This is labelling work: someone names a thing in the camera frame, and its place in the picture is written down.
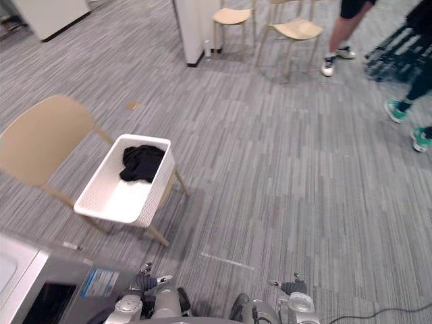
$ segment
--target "chair leg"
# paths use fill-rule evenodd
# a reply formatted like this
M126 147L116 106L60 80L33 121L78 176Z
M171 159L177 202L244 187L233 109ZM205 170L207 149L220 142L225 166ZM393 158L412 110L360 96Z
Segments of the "chair leg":
M269 33L269 30L270 30L270 27L267 26L265 28L263 41L261 42L261 45L260 45L259 50L258 50L258 57L256 58L255 66L258 66L258 64L259 64L259 59L261 58L261 52L263 51L263 46L264 46L265 40L267 39L267 34Z
M153 225L148 226L147 229L150 233L152 233L156 240L160 241L160 243L164 245L164 247L167 248L169 246L169 242L162 236L161 233L159 233L157 229L153 227Z
M255 9L252 14L252 43L253 47L255 48L255 40L257 39L257 19L255 18Z
M308 71L311 69L311 65L312 65L312 62L313 62L313 58L315 57L315 52L317 52L317 47L318 47L318 40L319 40L319 37L320 37L320 35L316 37L316 39L315 39L315 43L314 43L314 45L313 45L312 53L310 54L310 59L309 59L309 64L308 64Z
M246 24L242 24L242 61L244 61L244 54L246 52Z
M93 126L93 130L95 130L95 132L97 132L103 138L103 140L107 142L109 145L112 146L114 144L114 140L107 133L105 133L103 129L100 128L98 125L95 124Z
M94 228L96 228L100 232L102 232L104 234L108 234L108 231L105 228L103 228L102 226L100 226L96 221L94 221L90 217L87 217L87 216L84 216L84 215L80 215L80 216L81 216L81 218L83 220L85 220L87 223L89 223L91 226L93 226Z
M186 186L184 185L184 182L183 182L183 179L182 179L180 173L178 173L178 170L177 170L177 169L175 169L174 172L175 172L175 176L176 176L177 179L178 179L178 182L179 182L180 185L182 186L182 189L183 189L183 191L184 191L184 194L185 194L186 196L189 196L189 191L188 191L188 189L186 188Z
M215 54L217 53L217 22L213 22L213 41L215 42Z
M61 191L58 191L57 189L48 186L47 184L42 185L41 188L44 191L48 192L51 196L60 199L63 202L63 204L69 206L72 209L74 208L75 202L70 197L62 193Z
M293 41L291 40L290 44L288 45L288 53L286 55L285 65L283 66L283 70L282 70L283 74L286 73L287 68L288 68L289 72L291 70L291 68L290 68L290 66L291 66L291 58L290 57L291 57L291 46L292 46L292 43L293 43Z

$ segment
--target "white appliance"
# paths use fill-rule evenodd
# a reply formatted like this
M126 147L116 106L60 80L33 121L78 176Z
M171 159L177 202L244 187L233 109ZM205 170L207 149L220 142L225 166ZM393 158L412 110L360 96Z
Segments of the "white appliance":
M13 4L42 41L90 13L86 0L13 0Z
M134 277L129 269L66 259L0 234L0 323L98 323L95 317L113 310Z

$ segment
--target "floor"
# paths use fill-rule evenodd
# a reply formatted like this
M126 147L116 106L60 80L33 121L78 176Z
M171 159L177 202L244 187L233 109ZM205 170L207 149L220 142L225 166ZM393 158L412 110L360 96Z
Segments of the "floor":
M259 28L268 2L257 1ZM238 0L237 5L246 5ZM286 19L295 3L287 5ZM276 305L268 279L304 275L322 323L432 301L432 155L410 147L409 131L431 123L431 96L410 121L383 112L408 85L376 83L362 56L403 22L411 1L380 0L352 37L354 61L337 74L317 68L339 1L320 1L325 28L314 68L312 44L295 45L290 78L281 67L286 42L272 35L252 68L240 57L240 28L227 29L223 55L187 68L170 0L112 0L47 43L21 31L1 44L0 129L43 98L63 93L83 102L112 137L169 138L180 186L155 225L166 249L135 227L103 223L104 235L60 202L0 175L0 229L63 253L110 259L172 274L196 314L227 317L240 292ZM138 101L129 111L125 106ZM76 149L52 184L77 197L108 147L96 135ZM340 323L354 323L345 320ZM365 323L432 323L432 309L383 313Z

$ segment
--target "white basket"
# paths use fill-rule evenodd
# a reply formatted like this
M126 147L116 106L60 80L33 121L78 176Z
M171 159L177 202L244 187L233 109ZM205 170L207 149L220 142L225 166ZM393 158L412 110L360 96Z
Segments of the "white basket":
M126 182L119 173L124 169L123 152L129 146L153 145L165 155L153 182L145 180ZM74 205L78 214L131 223L148 227L174 170L171 142L163 138L121 135L113 144L84 191Z

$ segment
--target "person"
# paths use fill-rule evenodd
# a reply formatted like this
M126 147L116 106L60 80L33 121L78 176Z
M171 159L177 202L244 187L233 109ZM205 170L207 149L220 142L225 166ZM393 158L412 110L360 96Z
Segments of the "person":
M384 109L390 119L398 124L402 123L408 116L409 109L414 100L424 96L432 89L432 57L429 57L423 65L422 72L415 78L411 89L404 99L388 100ZM418 152L426 152L432 145L432 125L429 127L418 127L411 133L412 147Z
M342 59L357 57L357 54L351 51L347 40L375 2L376 0L342 0L340 17L336 20L331 33L329 52L321 66L321 73L324 76L334 75L336 56Z

